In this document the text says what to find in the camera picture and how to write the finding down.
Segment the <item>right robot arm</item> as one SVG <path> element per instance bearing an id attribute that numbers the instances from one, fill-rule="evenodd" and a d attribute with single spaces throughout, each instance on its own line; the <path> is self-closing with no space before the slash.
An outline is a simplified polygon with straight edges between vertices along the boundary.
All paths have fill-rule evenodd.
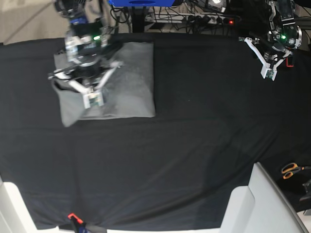
<path id="1" fill-rule="evenodd" d="M 65 35 L 67 63 L 49 74 L 49 79 L 66 83 L 82 95 L 86 109 L 104 105 L 103 87 L 122 61 L 112 59 L 121 45 L 110 44 L 112 28 L 105 22 L 101 9 L 99 17 L 90 22 L 84 0 L 55 0 L 56 12 L 69 21 Z"/>

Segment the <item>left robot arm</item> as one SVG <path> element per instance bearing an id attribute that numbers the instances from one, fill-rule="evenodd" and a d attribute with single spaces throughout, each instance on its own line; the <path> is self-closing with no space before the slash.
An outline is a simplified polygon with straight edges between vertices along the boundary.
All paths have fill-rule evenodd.
<path id="1" fill-rule="evenodd" d="M 277 68 L 286 63 L 294 66 L 294 51 L 302 44 L 302 30 L 294 19 L 293 0 L 250 1 L 261 23 L 266 28 L 263 33 L 249 32 L 248 37 L 239 37 L 253 51 L 262 64 L 260 74 L 264 79 L 275 80 Z"/>

